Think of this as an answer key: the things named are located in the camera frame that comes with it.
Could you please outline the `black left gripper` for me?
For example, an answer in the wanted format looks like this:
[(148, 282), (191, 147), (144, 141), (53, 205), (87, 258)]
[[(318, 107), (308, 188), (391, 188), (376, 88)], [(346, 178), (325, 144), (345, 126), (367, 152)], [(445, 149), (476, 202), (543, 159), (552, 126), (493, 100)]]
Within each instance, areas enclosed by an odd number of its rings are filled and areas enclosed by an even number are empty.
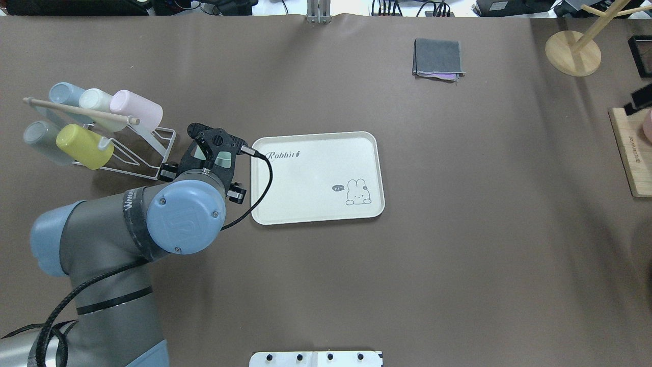
[(233, 142), (193, 142), (180, 163), (165, 162), (159, 170), (159, 180), (172, 182), (184, 174), (200, 173), (218, 179), (229, 201), (242, 204), (247, 189), (233, 183), (236, 146)]

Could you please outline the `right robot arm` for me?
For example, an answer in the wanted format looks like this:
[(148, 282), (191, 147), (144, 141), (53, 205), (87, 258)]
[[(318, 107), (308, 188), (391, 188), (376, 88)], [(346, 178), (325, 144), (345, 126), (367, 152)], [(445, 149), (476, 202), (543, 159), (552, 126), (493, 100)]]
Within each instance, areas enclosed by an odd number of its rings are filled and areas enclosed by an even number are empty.
[(634, 115), (643, 109), (650, 108), (651, 89), (652, 89), (652, 85), (650, 83), (647, 84), (647, 86), (641, 88), (640, 90), (631, 93), (631, 102), (627, 103), (623, 107), (627, 116)]

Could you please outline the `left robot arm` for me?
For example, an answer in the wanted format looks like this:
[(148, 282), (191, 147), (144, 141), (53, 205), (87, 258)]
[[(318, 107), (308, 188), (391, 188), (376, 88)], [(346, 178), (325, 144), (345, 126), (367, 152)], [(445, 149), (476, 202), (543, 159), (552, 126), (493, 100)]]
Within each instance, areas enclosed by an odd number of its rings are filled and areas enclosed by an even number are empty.
[(242, 202), (232, 156), (261, 154), (239, 143), (196, 142), (205, 160), (165, 185), (58, 207), (31, 228), (44, 272), (72, 291), (46, 321), (2, 337), (2, 366), (169, 366), (147, 264), (207, 248), (228, 228), (226, 199)]

